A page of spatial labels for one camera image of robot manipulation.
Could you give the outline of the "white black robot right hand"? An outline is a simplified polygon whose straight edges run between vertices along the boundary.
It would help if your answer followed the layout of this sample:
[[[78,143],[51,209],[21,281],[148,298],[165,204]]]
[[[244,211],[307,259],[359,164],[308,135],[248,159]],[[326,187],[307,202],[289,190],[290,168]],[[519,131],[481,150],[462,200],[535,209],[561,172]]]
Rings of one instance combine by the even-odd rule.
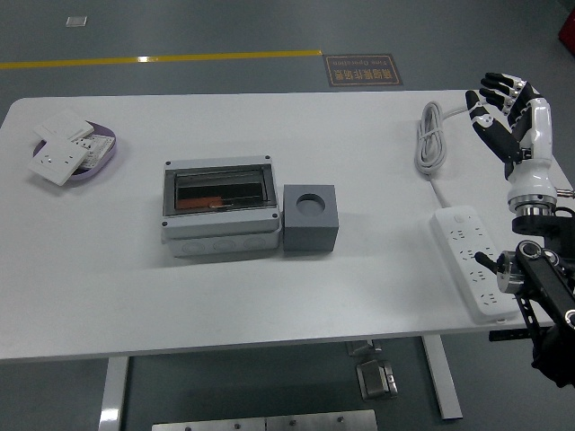
[[[536,207],[550,213],[557,191],[549,178],[553,161],[551,106],[527,80],[487,73],[479,91],[465,93],[473,130],[504,163],[509,211]]]

